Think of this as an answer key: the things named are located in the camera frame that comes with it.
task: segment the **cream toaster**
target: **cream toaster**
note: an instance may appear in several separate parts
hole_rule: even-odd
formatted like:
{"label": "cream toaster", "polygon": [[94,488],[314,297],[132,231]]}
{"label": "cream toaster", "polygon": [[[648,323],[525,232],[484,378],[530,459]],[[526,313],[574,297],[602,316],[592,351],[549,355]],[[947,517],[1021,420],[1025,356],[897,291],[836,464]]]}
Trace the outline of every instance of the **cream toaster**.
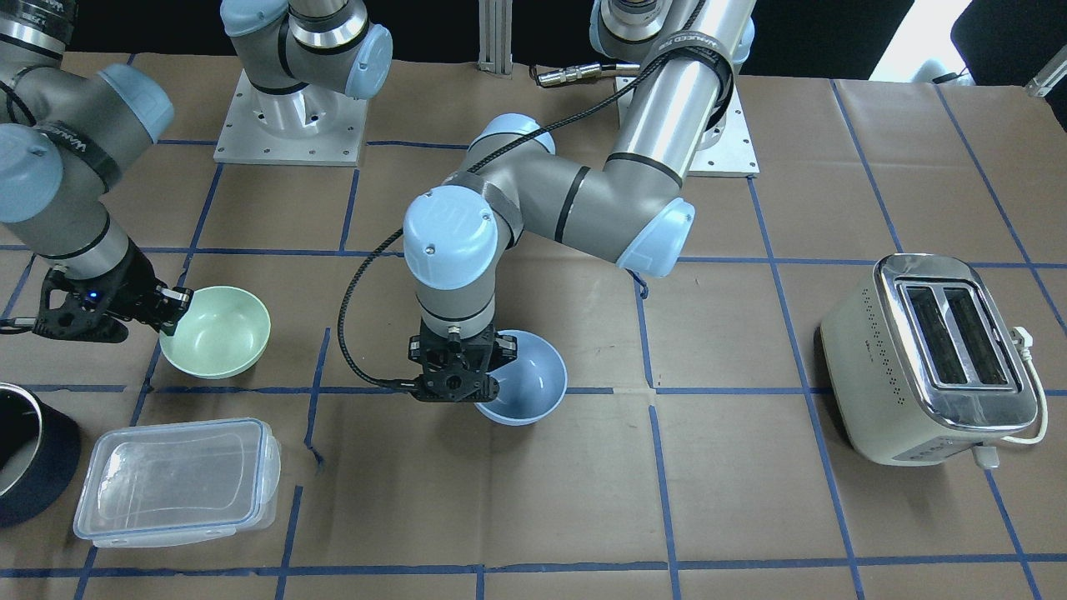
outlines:
{"label": "cream toaster", "polygon": [[957,258],[882,258],[819,330],[848,439],[874,462],[938,464],[1037,416],[989,291]]}

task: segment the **plastic container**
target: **plastic container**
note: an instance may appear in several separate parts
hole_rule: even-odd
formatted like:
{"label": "plastic container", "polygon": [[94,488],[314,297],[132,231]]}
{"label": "plastic container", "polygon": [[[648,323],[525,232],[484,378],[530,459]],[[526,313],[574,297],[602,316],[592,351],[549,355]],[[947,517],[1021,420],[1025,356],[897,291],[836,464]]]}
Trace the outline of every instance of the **plastic container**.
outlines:
{"label": "plastic container", "polygon": [[269,337],[267,306],[250,291],[217,285],[193,293],[174,335],[160,335],[159,347],[189,375],[224,379],[254,365]]}
{"label": "plastic container", "polygon": [[556,348],[543,337],[516,329],[499,333],[515,336],[519,357],[490,374],[500,383],[496,399],[474,406],[500,425],[537,423],[563,400],[567,365]]}
{"label": "plastic container", "polygon": [[256,419],[115,429],[93,447],[74,533],[158,548],[266,528],[280,474],[277,441]]}

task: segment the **metal post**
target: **metal post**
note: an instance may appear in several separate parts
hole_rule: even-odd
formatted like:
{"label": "metal post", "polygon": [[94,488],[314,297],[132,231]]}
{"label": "metal post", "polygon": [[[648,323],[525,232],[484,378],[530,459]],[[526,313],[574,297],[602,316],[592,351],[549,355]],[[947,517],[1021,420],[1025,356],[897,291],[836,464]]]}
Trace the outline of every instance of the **metal post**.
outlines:
{"label": "metal post", "polygon": [[478,68],[511,75],[511,0],[478,0],[481,52]]}
{"label": "metal post", "polygon": [[1026,93],[1038,98],[1052,91],[1052,88],[1067,75],[1067,46],[1064,46],[1052,57],[1037,75],[1026,83]]}

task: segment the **metal base plate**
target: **metal base plate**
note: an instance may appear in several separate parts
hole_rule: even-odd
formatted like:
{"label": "metal base plate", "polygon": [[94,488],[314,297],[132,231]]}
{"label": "metal base plate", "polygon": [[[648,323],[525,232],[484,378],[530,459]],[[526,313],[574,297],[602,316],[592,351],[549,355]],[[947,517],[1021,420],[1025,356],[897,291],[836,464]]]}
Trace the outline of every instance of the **metal base plate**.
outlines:
{"label": "metal base plate", "polygon": [[[615,89],[633,81],[633,77],[616,77]],[[619,98],[619,123],[626,116],[633,92]],[[730,108],[727,110],[724,126],[719,141],[705,149],[697,151],[689,167],[689,175],[697,177],[748,177],[760,174],[760,161],[755,158],[755,147],[748,133],[748,123],[740,106],[740,94],[734,89]]]}
{"label": "metal base plate", "polygon": [[367,100],[347,96],[329,129],[310,138],[278,138],[257,123],[255,90],[241,78],[214,148],[216,162],[357,167],[367,123]]}

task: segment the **toaster slot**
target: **toaster slot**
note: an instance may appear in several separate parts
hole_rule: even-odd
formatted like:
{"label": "toaster slot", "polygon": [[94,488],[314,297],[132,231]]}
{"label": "toaster slot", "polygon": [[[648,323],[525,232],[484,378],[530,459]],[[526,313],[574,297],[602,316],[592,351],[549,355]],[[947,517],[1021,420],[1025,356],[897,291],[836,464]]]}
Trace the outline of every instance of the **toaster slot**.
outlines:
{"label": "toaster slot", "polygon": [[946,287],[944,296],[978,381],[1000,385],[1007,383],[1000,357],[990,340],[989,326],[978,312],[971,290],[964,287]]}
{"label": "toaster slot", "polygon": [[938,382],[967,383],[967,374],[956,353],[956,345],[945,325],[937,295],[927,286],[908,285],[905,290]]}

